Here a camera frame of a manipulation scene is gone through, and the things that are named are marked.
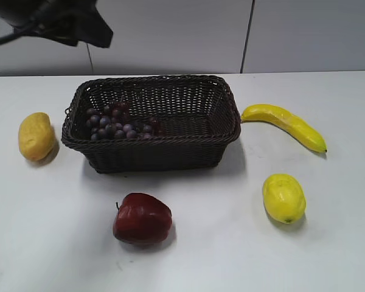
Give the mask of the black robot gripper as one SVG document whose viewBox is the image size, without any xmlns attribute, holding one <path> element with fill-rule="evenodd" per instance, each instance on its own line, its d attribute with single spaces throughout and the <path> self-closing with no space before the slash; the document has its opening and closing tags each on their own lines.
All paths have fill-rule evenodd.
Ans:
<svg viewBox="0 0 365 292">
<path fill-rule="evenodd" d="M 67 46 L 79 42 L 109 48 L 113 31 L 96 8 L 96 1 L 0 1 L 0 18 L 13 32 L 0 37 L 0 46 L 22 37 L 52 40 Z"/>
</svg>

